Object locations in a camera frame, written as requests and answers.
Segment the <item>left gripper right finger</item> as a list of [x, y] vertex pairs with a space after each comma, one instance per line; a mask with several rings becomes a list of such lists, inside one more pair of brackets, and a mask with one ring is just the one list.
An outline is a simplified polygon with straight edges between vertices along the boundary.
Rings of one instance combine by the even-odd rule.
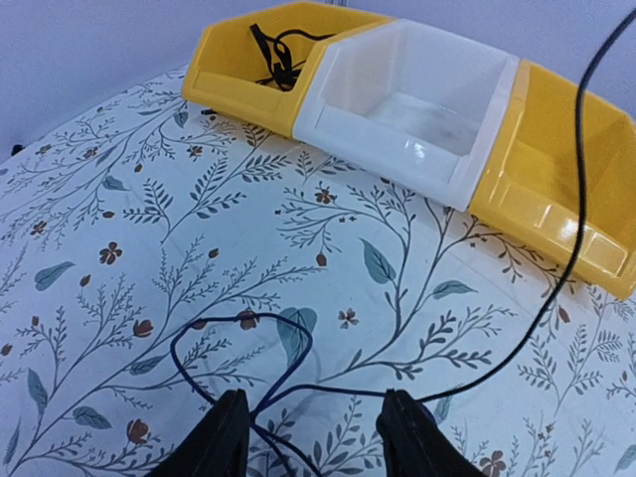
[[424, 404], [388, 390], [376, 421], [388, 477], [480, 477], [483, 473], [445, 437]]

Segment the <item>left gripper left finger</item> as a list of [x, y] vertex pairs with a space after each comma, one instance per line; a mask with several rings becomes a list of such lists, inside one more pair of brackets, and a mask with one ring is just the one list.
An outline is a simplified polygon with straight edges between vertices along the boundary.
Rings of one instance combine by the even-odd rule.
[[249, 411], [242, 390], [227, 391], [148, 477], [245, 477]]

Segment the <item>floral table mat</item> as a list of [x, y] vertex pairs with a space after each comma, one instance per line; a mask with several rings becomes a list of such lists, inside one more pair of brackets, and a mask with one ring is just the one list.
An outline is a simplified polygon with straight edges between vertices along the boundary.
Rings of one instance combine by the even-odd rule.
[[382, 476], [380, 394], [488, 476], [635, 472], [635, 303], [304, 144], [135, 85], [1, 167], [1, 472], [142, 476], [242, 389], [251, 476]]

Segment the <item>near yellow bin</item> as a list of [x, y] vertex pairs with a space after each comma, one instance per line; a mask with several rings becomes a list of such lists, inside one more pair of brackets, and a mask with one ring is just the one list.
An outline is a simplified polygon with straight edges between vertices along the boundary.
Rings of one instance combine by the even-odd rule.
[[[578, 221], [576, 85], [518, 66], [471, 215], [567, 264]], [[625, 300], [635, 291], [635, 122], [589, 92], [583, 102], [585, 237], [574, 274]]]

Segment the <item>yellow bin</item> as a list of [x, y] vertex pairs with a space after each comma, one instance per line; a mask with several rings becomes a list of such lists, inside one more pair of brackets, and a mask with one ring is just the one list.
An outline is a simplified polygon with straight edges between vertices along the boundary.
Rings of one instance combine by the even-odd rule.
[[206, 28], [183, 97], [290, 138], [327, 49], [392, 17], [295, 1]]
[[[576, 85], [518, 66], [471, 215], [567, 264], [578, 221]], [[589, 92], [583, 102], [585, 237], [574, 274], [625, 300], [635, 291], [635, 122]]]

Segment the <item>white translucent bin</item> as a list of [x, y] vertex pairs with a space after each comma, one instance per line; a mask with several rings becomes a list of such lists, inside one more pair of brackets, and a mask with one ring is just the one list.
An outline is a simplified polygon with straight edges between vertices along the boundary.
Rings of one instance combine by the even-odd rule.
[[464, 212], [519, 62], [450, 32], [393, 21], [327, 48], [293, 137]]

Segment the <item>far yellow bin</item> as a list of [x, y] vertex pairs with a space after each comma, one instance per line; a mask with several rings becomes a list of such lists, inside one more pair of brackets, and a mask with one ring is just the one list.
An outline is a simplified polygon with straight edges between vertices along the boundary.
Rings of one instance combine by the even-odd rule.
[[295, 1], [206, 28], [183, 97], [290, 138], [327, 49], [392, 17]]

